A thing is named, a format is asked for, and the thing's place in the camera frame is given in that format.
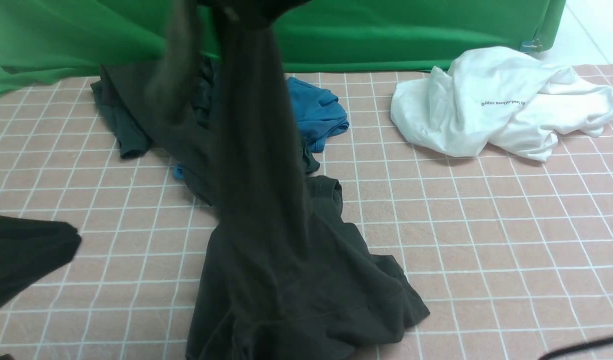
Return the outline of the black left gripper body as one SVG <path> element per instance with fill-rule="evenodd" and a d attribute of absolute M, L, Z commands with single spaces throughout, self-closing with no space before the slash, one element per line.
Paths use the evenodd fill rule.
<path fill-rule="evenodd" d="M 81 242 L 78 230 L 67 222 L 0 215 L 0 309 L 69 264 Z"/>

